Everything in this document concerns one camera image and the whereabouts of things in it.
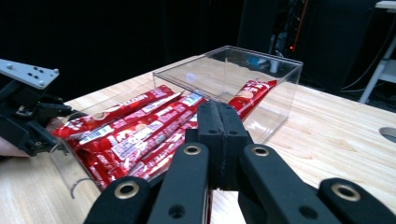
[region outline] cable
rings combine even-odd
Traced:
[[[373,67],[374,63],[376,62],[376,60],[377,60],[378,57],[380,56],[380,54],[381,54],[381,52],[382,52],[382,49],[386,46],[386,43],[389,41],[389,39],[390,39],[390,37],[391,37],[391,34],[392,34],[393,26],[395,25],[395,22],[396,22],[396,17],[393,19],[392,25],[390,26],[389,32],[388,32],[388,34],[387,34],[387,38],[385,39],[385,41],[384,41],[384,43],[382,44],[380,50],[379,50],[378,53],[375,55],[375,58],[374,58],[373,61],[370,63],[370,65],[367,67],[367,69],[366,69],[366,70],[363,72],[363,74],[362,74],[358,79],[356,79],[353,83],[351,83],[351,84],[349,84],[349,85],[347,85],[347,86],[341,88],[341,91],[343,91],[343,90],[345,90],[345,89],[347,89],[347,88],[349,88],[349,87],[355,85],[356,83],[358,83],[362,78],[364,78],[364,77],[367,75],[368,71]]]
[[[377,84],[377,85],[375,85],[374,86],[374,88],[376,88],[376,87],[379,87],[379,86],[382,86],[382,85],[384,85],[386,82],[384,81],[384,82],[382,82],[382,83],[379,83],[379,84]],[[366,89],[365,88],[363,88],[363,89],[359,89],[359,90],[351,90],[351,91],[340,91],[340,92],[354,92],[354,91],[365,91]]]
[[[396,102],[385,101],[385,104],[387,104],[387,106],[389,106],[392,109],[396,109]]]
[[[76,183],[73,184],[72,188],[70,189],[70,195],[72,196],[72,199],[75,199],[76,197],[74,196],[74,190],[76,189],[76,186],[81,183],[84,180],[91,180],[93,183],[95,182],[92,178],[86,177],[86,178],[81,178],[80,180],[76,181]]]
[[[276,56],[284,58],[283,54],[281,52],[279,52],[279,50],[275,50],[275,53],[277,54]]]

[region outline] red wrapper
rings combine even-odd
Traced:
[[[121,166],[125,168],[126,174],[130,172],[131,168],[134,167],[141,158],[146,156],[146,154],[150,153],[150,151],[157,147],[162,141],[172,135],[172,133],[182,126],[183,123],[187,122],[195,113],[196,108],[193,111],[187,110],[182,116],[164,127],[161,131],[141,141],[140,144],[136,144],[136,147],[132,147],[132,154],[127,160],[121,162]]]
[[[83,147],[85,144],[88,144],[94,140],[106,137],[113,134],[117,134],[121,131],[126,130],[129,127],[134,127],[138,125],[138,121],[148,114],[156,113],[159,110],[162,110],[164,107],[173,103],[177,100],[181,95],[180,93],[173,94],[156,102],[150,103],[143,108],[135,111],[134,113],[122,118],[113,121],[112,123],[107,124],[105,127],[102,127],[94,132],[91,132],[89,135],[84,137],[78,142],[77,147]]]
[[[162,85],[147,91],[119,105],[114,105],[103,112],[68,121],[63,127],[56,129],[53,134],[61,138],[81,138],[87,132],[107,124],[113,119],[130,114],[141,107],[174,94],[171,89]]]
[[[87,167],[97,164],[97,169],[92,167],[90,172],[99,173],[102,180],[100,187],[106,187],[108,181],[118,179],[128,174],[132,166],[148,151],[157,147],[161,141],[171,135],[177,128],[188,121],[204,98],[192,94],[174,102],[172,109],[151,122],[145,129],[120,142],[115,147],[90,153],[87,150],[77,150],[77,154]]]
[[[107,137],[101,138],[96,141],[91,141],[86,144],[83,149],[90,152],[104,151],[111,147],[115,147],[117,144],[130,138],[130,141],[139,141],[144,137],[147,137],[149,133],[155,132],[158,128],[162,127],[165,122],[171,122],[170,119],[176,119],[177,115],[180,115],[185,109],[186,105],[183,101],[195,97],[196,100],[201,100],[202,97],[194,94],[190,96],[185,96],[180,100],[170,104],[168,107],[162,109],[161,111],[148,115],[141,120],[136,121],[134,124],[130,125],[120,132],[114,132]]]
[[[196,115],[186,122],[181,128],[177,129],[157,148],[150,151],[140,162],[134,166],[129,175],[149,179],[158,170],[164,170],[169,165],[169,156],[173,155],[176,149],[184,143],[186,129],[197,128]]]
[[[276,80],[268,82],[250,80],[228,105],[235,108],[239,118],[244,120],[275,85]]]
[[[139,152],[139,147],[141,147],[142,144],[146,144],[144,143],[145,139],[148,139],[151,136],[154,136],[154,134],[156,134],[157,132],[165,129],[166,126],[171,124],[174,120],[178,119],[180,116],[182,116],[183,113],[187,112],[188,110],[190,110],[192,116],[195,113],[198,105],[203,103],[204,101],[205,99],[202,96],[195,93],[183,97],[179,101],[175,102],[176,106],[172,111],[170,111],[166,116],[163,116],[164,120],[155,120],[154,122],[150,123],[147,128],[134,134],[128,139],[125,139],[124,141],[113,147],[112,150],[122,161],[126,158],[129,158],[132,154],[138,156],[137,153]]]

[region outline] acrylic box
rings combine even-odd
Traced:
[[[206,99],[228,103],[248,80],[276,79],[277,85],[244,121],[253,141],[265,144],[288,117],[295,84],[298,83],[303,66],[296,61],[234,47],[215,49],[175,64],[154,71],[153,80],[80,112],[93,115],[162,84],[174,92],[194,91]],[[51,157],[73,194],[79,183],[90,179],[92,174],[88,175],[90,172],[76,160],[73,149],[66,142],[62,142],[58,149],[52,151]]]
[[[207,99],[228,103],[249,80],[277,85],[244,121],[255,143],[266,140],[287,119],[303,64],[251,50],[226,46],[182,64],[153,73],[156,86],[172,83],[200,92]]]

